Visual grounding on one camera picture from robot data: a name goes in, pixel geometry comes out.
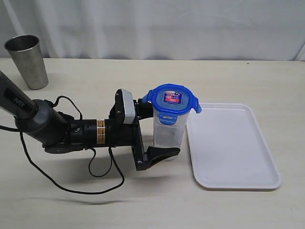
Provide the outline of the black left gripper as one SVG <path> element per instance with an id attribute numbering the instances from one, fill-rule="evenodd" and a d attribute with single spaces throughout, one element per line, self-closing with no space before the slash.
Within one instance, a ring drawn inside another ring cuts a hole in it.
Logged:
<path id="1" fill-rule="evenodd" d="M 135 108 L 135 119 L 131 125 L 124 124 L 124 108 L 122 101 L 122 91 L 115 93 L 115 103 L 110 110 L 107 121 L 107 137 L 109 146 L 130 146 L 135 161 L 137 171 L 151 168 L 159 162 L 177 156 L 180 148 L 158 148 L 148 147 L 145 152 L 140 128 L 140 120 L 153 117 L 153 106 L 150 102 L 144 103 L 142 98 L 133 100 Z"/>

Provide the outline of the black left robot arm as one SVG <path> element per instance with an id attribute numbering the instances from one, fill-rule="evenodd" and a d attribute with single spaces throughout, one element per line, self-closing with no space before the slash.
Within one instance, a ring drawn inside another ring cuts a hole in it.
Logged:
<path id="1" fill-rule="evenodd" d="M 140 120 L 153 116 L 153 107 L 118 89 L 107 119 L 83 119 L 56 111 L 57 103 L 30 99 L 4 73 L 0 74 L 0 106 L 15 118 L 17 130 L 42 143 L 47 153 L 66 154 L 98 147 L 130 146 L 136 170 L 147 170 L 176 156 L 180 149 L 144 149 Z"/>

